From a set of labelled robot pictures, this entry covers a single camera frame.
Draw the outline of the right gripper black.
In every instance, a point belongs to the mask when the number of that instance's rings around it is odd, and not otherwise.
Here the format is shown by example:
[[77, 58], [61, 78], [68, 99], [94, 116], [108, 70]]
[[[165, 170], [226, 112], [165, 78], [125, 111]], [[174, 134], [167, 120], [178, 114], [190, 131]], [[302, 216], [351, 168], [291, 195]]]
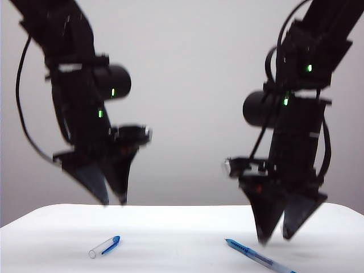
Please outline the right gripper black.
[[[321, 129], [325, 154], [314, 163]], [[266, 245], [284, 211], [282, 235], [291, 239], [328, 196], [319, 191], [329, 167], [327, 125], [317, 128], [276, 127], [267, 159], [244, 159], [239, 187], [253, 210], [258, 242]]]

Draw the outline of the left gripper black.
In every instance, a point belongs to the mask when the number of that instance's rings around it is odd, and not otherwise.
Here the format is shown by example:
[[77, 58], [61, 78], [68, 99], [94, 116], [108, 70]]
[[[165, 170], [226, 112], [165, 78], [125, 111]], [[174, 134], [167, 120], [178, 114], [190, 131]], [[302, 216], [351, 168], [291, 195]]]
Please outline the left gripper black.
[[106, 178], [119, 203], [124, 205], [127, 203], [130, 167], [139, 150], [138, 146], [138, 133], [111, 132], [96, 143], [54, 154], [53, 161], [60, 163], [63, 171], [78, 181], [102, 205], [109, 205]]

